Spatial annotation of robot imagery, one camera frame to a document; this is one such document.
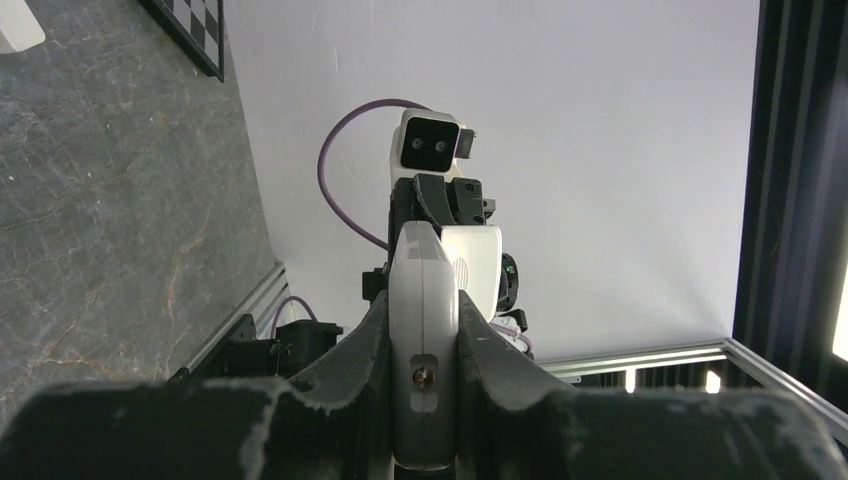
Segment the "white remote red buttons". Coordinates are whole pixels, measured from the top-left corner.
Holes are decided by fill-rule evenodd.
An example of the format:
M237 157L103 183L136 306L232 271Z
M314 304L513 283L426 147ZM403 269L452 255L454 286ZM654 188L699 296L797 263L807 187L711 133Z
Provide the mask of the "white remote red buttons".
M410 470L440 470L456 456L458 289L427 222L402 226L388 289L392 451Z

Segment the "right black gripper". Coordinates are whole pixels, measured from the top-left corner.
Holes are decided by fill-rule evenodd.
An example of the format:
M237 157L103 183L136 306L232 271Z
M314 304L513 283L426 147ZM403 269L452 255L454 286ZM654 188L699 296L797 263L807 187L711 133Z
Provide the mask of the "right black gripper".
M362 276L362 296L370 303L382 302L384 317L389 326L388 289L391 262L402 226L410 221L429 223L439 239L446 226L496 226L489 222L495 202L483 195L480 181L458 177L446 181L431 174L417 174L414 178L401 178L392 188L388 214L388 239L385 243L386 261ZM499 301L496 316L489 322L504 332L524 332L526 314L517 307L519 271L513 256L503 249ZM465 291L458 295L474 302Z

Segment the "small white battery cover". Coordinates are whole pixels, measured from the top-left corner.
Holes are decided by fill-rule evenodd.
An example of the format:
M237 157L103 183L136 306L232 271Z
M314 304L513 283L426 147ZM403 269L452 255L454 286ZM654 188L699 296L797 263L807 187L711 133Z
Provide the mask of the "small white battery cover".
M456 285L490 322L497 311L502 270L502 232L498 226L446 226L440 241L454 269Z

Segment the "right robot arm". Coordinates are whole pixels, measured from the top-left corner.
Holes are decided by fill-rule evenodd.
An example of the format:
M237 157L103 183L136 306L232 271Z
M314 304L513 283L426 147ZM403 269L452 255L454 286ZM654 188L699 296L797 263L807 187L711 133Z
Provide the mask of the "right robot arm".
M463 300L520 352L531 351L526 315L515 306L517 263L489 221L493 210L477 180L426 173L395 180L388 258L364 274L363 295L385 295L390 342L402 358L451 356Z

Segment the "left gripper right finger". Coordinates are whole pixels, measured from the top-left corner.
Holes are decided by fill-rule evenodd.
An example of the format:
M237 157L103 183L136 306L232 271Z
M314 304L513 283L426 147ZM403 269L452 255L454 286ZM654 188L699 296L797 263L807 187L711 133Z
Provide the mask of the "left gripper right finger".
M843 479L824 423L786 395L574 388L458 300L460 479Z

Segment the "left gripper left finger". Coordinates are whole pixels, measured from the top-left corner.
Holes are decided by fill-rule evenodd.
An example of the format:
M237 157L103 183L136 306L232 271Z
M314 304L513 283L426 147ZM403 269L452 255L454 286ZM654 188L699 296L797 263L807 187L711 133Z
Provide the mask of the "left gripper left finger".
M388 296L290 379L81 382L31 398L5 479L388 479Z

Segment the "slim white remote control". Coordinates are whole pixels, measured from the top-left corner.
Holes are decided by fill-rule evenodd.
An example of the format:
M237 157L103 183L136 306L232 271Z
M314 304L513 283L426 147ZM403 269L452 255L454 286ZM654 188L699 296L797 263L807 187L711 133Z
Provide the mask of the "slim white remote control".
M2 55L24 52L46 39L25 0L1 0L0 19Z

